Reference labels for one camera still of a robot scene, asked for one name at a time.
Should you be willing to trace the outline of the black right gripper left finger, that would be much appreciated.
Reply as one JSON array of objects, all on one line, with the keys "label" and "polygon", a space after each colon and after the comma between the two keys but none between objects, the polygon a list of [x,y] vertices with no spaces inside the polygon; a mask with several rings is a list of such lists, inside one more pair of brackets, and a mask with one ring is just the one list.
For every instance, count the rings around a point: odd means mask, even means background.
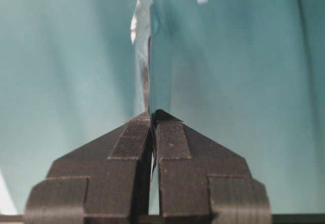
[{"label": "black right gripper left finger", "polygon": [[25,223],[137,223],[147,214],[150,119],[126,124],[56,159],[29,195]]}]

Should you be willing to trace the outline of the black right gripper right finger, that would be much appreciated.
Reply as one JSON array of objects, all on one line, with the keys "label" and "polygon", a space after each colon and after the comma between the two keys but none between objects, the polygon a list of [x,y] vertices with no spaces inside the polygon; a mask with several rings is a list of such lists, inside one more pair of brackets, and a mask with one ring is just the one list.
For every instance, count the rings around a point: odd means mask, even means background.
[{"label": "black right gripper right finger", "polygon": [[266,188],[245,158],[163,110],[154,123],[164,223],[271,223]]}]

